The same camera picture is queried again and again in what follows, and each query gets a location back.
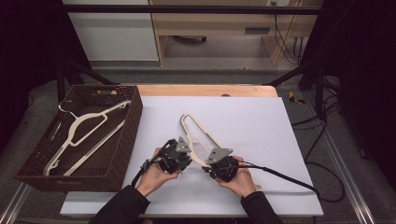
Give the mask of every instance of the white plastic hanger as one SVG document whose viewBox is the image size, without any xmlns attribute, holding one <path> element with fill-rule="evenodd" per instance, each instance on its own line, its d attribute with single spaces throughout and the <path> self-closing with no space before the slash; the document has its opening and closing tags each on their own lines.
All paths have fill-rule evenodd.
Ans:
<svg viewBox="0 0 396 224">
<path fill-rule="evenodd" d="M 194 138 L 194 137 L 192 137 L 190 135 L 190 133 L 189 133 L 189 131 L 187 129 L 187 126 L 186 126 L 186 122 L 185 122 L 186 117 L 190 117 L 192 119 L 192 121 L 194 121 L 196 123 L 196 125 L 202 130 L 202 132 L 204 132 L 207 135 L 207 137 L 216 145 L 216 147 L 218 147 L 218 148 L 222 148 L 222 147 L 220 146 L 220 144 L 213 138 L 213 136 L 204 128 L 204 126 L 192 114 L 184 114 L 184 115 L 181 116 L 180 124 L 181 124 L 181 127 L 183 128 L 184 133 L 186 134 L 187 138 L 189 139 L 189 148 L 191 150 L 191 158 L 192 158 L 192 160 L 197 162 L 201 166 L 210 167 L 210 165 L 208 165 L 205 161 L 201 160 L 201 158 L 199 158 L 198 155 L 195 153 L 194 147 L 192 145 L 192 141 L 195 140 L 198 143 L 200 143 L 208 153 L 210 153 L 212 150 L 207 148 L 207 147 L 205 147 L 205 145 L 202 144 L 199 141 L 199 139 Z M 254 187 L 256 188 L 256 190 L 257 191 L 262 191 L 262 186 L 260 185 L 260 183 L 257 182 L 254 178 L 252 178 L 252 180 L 253 180 L 253 184 L 254 184 Z"/>
<path fill-rule="evenodd" d="M 59 108 L 61 111 L 66 112 L 66 113 L 70 113 L 71 115 L 73 115 L 73 117 L 75 117 L 75 121 L 72 123 L 72 125 L 70 126 L 69 129 L 69 133 L 67 136 L 66 141 L 64 141 L 64 143 L 62 144 L 62 146 L 58 149 L 58 151 L 55 153 L 55 155 L 52 156 L 52 158 L 49 160 L 49 162 L 47 163 L 46 167 L 44 168 L 44 172 L 43 175 L 50 175 L 50 170 L 56 168 L 58 166 L 58 162 L 59 162 L 59 158 L 61 157 L 61 155 L 64 153 L 64 150 L 68 147 L 76 147 L 78 146 L 81 142 L 83 142 L 88 136 L 90 136 L 94 131 L 96 131 L 100 126 L 102 126 L 102 124 L 104 124 L 107 121 L 107 115 L 108 113 L 110 113 L 113 110 L 116 109 L 123 109 L 125 108 L 127 105 L 129 105 L 131 103 L 131 101 L 123 101 L 117 105 L 113 105 L 112 107 L 110 107 L 109 109 L 106 109 L 100 113 L 90 113 L 90 114 L 85 114 L 81 117 L 77 117 L 76 115 L 74 115 L 72 112 L 69 111 L 64 111 L 61 108 L 61 104 L 59 104 Z M 83 121 L 85 121 L 86 119 L 93 119 L 93 118 L 98 118 L 98 117 L 103 117 L 104 119 L 102 120 L 102 122 L 100 122 L 96 127 L 94 127 L 92 130 L 90 130 L 87 134 L 85 134 L 81 139 L 79 139 L 76 143 L 72 142 L 72 139 L 74 137 L 75 131 L 78 127 L 79 124 L 81 124 Z"/>
<path fill-rule="evenodd" d="M 110 133 L 108 133 L 100 142 L 98 142 L 93 148 L 90 149 L 79 161 L 77 161 L 64 175 L 71 175 L 73 174 L 78 167 L 82 165 L 99 147 L 102 146 L 111 136 L 114 135 L 123 125 L 125 120 L 123 120 L 116 128 L 114 128 Z"/>
</svg>

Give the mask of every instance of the table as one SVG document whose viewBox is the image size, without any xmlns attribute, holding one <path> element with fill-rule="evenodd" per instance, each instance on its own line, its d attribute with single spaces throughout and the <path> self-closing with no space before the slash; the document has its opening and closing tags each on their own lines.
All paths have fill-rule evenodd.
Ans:
<svg viewBox="0 0 396 224">
<path fill-rule="evenodd" d="M 131 183 L 141 163 L 152 155 L 155 147 L 163 145 L 170 137 L 177 138 L 177 133 L 181 135 L 178 119 L 180 112 L 185 108 L 177 105 L 186 105 L 188 110 L 193 110 L 194 115 L 224 147 L 233 146 L 234 155 L 241 155 L 246 161 L 258 165 L 265 164 L 280 173 L 312 185 L 283 102 L 277 97 L 273 87 L 189 85 L 138 87 L 144 109 L 124 186 Z M 213 97 L 224 94 L 238 97 Z M 226 107 L 226 110 L 220 111 L 216 106 Z M 240 116 L 233 122 L 219 122 L 219 119 L 235 118 L 237 114 Z M 266 119 L 265 125 L 259 120 L 249 123 L 248 126 L 244 125 L 246 120 L 260 116 L 269 116 L 271 119 Z M 268 129 L 264 130 L 267 132 L 266 138 L 261 137 L 262 133 L 256 132 L 262 127 L 271 127 L 271 132 L 268 132 Z M 323 215 L 318 198 L 312 191 L 260 170 L 250 170 L 250 172 L 262 184 L 269 202 L 282 217 Z M 72 217 L 94 216 L 114 194 L 69 192 L 61 214 Z M 177 180 L 167 182 L 149 195 L 148 199 L 151 204 L 142 217 L 246 216 L 239 199 L 229 190 L 219 188 L 218 184 L 194 162 Z"/>
</svg>

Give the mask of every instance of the white table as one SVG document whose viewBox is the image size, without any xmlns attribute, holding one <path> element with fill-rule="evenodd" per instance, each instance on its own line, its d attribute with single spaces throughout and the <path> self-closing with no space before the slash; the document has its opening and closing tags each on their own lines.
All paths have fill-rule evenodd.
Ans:
<svg viewBox="0 0 396 224">
<path fill-rule="evenodd" d="M 171 138 L 185 138 L 179 124 L 184 113 L 198 118 L 223 147 L 234 150 L 234 155 L 312 185 L 281 98 L 143 96 L 142 100 L 143 115 L 124 186 L 132 182 L 156 147 Z M 261 170 L 250 172 L 280 216 L 323 215 L 312 191 Z M 92 217 L 114 194 L 69 192 L 61 214 Z M 195 162 L 177 180 L 165 183 L 148 199 L 151 204 L 143 217 L 246 216 L 239 199 L 220 188 Z"/>
</svg>

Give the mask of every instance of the gray floor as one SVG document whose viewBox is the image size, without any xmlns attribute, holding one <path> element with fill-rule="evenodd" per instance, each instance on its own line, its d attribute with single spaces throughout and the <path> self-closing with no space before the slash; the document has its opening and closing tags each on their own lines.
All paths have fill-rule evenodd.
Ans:
<svg viewBox="0 0 396 224">
<path fill-rule="evenodd" d="M 125 63 L 97 63 L 95 68 L 101 75 L 122 83 L 262 84 L 280 77 L 295 66 L 284 60 L 280 66 L 273 67 L 259 37 L 245 39 L 209 36 L 206 43 L 171 38 L 168 45 L 162 68 L 149 63 L 141 63 L 139 66 L 135 63 L 130 63 L 131 66 L 126 66 Z M 312 117 L 307 104 L 289 101 L 290 91 L 294 92 L 297 99 L 304 99 L 304 95 L 296 87 L 298 80 L 299 77 L 296 77 L 277 87 L 279 96 L 284 99 L 291 123 Z M 20 127 L 14 133 L 6 150 L 0 155 L 0 186 L 2 186 L 0 211 L 6 208 L 19 185 L 13 176 L 39 140 L 57 108 L 55 82 L 36 88 L 31 95 L 32 99 L 34 98 L 33 104 L 26 111 Z M 295 131 L 303 155 L 318 136 L 318 128 L 310 128 L 315 124 L 315 122 L 306 124 L 308 130 Z M 359 144 L 345 118 L 337 111 L 331 113 L 327 128 L 353 174 L 376 223 L 396 223 L 396 194 L 375 162 L 361 158 Z M 310 160 L 334 170 L 323 139 L 318 142 Z M 339 185 L 333 177 L 317 167 L 308 166 L 308 170 L 315 187 L 324 197 L 336 198 L 339 195 Z M 59 215 L 63 200 L 64 194 L 61 192 L 45 193 L 32 189 L 19 218 L 69 219 Z M 319 217 L 317 223 L 360 223 L 348 197 L 340 203 L 321 204 L 325 215 Z M 311 222 L 309 219 L 285 220 L 289 223 Z"/>
</svg>

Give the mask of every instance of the metal bracket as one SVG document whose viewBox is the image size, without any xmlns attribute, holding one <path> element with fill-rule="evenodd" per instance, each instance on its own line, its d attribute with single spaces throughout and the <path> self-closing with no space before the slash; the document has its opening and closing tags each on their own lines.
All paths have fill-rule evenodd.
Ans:
<svg viewBox="0 0 396 224">
<path fill-rule="evenodd" d="M 199 139 L 193 138 L 193 137 L 191 136 L 191 134 L 189 133 L 189 130 L 188 130 L 187 126 L 186 126 L 186 122 L 185 122 L 186 117 L 190 117 L 191 120 L 198 126 L 198 128 L 199 128 L 203 133 L 206 134 L 206 136 L 212 141 L 212 143 L 213 143 L 214 145 L 216 145 L 217 147 L 221 147 L 221 146 L 220 146 L 219 143 L 214 139 L 214 137 L 204 128 L 204 126 L 203 126 L 192 114 L 183 114 L 183 115 L 181 116 L 181 118 L 180 118 L 180 124 L 181 124 L 181 127 L 183 128 L 184 133 L 185 133 L 186 136 L 187 136 L 187 139 L 189 140 L 189 148 L 190 148 L 190 150 L 191 150 L 191 158 L 192 158 L 195 162 L 197 162 L 198 164 L 200 164 L 201 166 L 206 166 L 206 167 L 208 167 L 208 165 L 204 162 L 204 160 L 202 160 L 201 158 L 199 158 L 198 155 L 195 153 L 195 150 L 194 150 L 192 141 L 193 141 L 193 140 L 196 140 L 197 142 L 199 142 L 199 143 L 205 148 L 205 150 L 206 150 L 208 153 L 210 153 L 210 149 L 207 148 L 207 147 L 205 147 L 205 146 L 199 141 Z"/>
<path fill-rule="evenodd" d="M 184 139 L 180 136 L 177 141 L 176 152 L 191 152 L 189 145 L 184 141 Z"/>
<path fill-rule="evenodd" d="M 209 165 L 218 163 L 218 161 L 221 161 L 231 153 L 233 153 L 233 150 L 230 148 L 213 148 L 212 152 L 209 155 L 209 158 L 207 158 L 205 163 Z"/>
</svg>

